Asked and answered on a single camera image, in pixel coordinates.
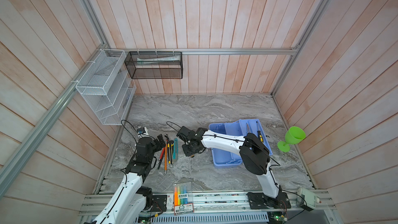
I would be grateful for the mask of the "silver metal tool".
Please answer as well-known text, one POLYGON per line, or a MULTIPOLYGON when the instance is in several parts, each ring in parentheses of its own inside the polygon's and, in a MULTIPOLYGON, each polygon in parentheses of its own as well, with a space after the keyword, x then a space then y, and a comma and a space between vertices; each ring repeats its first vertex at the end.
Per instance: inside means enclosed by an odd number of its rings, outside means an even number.
POLYGON ((246 123, 246 127, 247 127, 247 132, 251 133, 251 128, 250 128, 250 125, 248 123, 246 123))

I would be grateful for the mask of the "white toolbox lid pink handle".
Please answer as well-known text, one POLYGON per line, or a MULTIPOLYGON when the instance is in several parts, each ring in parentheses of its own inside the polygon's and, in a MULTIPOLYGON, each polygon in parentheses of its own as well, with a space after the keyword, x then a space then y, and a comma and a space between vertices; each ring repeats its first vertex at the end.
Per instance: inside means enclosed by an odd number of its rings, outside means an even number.
POLYGON ((297 195, 296 205, 306 211, 314 210, 316 205, 321 203, 320 198, 314 192, 303 187, 298 189, 297 195))

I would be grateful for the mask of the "yellow black handled screwdriver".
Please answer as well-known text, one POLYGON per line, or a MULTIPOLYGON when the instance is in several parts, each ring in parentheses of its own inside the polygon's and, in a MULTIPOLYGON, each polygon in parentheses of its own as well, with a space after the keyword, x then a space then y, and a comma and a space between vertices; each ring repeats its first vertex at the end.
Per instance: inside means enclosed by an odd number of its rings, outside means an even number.
POLYGON ((259 138, 259 140, 262 142, 262 143, 264 143, 264 138, 263 138, 263 135, 262 135, 262 132, 261 132, 261 126, 260 126, 260 124, 259 124, 259 122, 257 121, 256 122, 256 124, 257 124, 257 134, 258 134, 258 138, 259 138))

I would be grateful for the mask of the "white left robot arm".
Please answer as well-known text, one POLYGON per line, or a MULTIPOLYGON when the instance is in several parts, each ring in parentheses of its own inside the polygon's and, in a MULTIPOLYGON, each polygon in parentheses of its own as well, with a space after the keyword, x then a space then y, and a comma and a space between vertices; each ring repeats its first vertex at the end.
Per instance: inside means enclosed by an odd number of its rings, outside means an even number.
POLYGON ((124 169, 124 178, 93 224, 132 224, 141 211, 152 209, 152 189, 144 187, 143 182, 156 165, 155 153, 165 146, 162 135, 138 140, 136 151, 124 169))

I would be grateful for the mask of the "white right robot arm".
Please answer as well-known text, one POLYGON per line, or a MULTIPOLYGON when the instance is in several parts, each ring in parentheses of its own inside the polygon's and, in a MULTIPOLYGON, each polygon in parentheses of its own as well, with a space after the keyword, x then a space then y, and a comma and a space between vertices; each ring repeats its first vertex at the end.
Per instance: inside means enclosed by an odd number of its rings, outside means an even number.
POLYGON ((288 195, 278 187, 270 170, 271 157, 268 148, 253 133, 248 133, 246 136, 232 136, 204 128, 194 131, 181 127, 177 137, 184 142, 182 148, 187 157, 205 148, 221 149, 239 155, 245 168, 257 176, 262 187, 261 193, 247 194, 251 209, 291 208, 288 195))

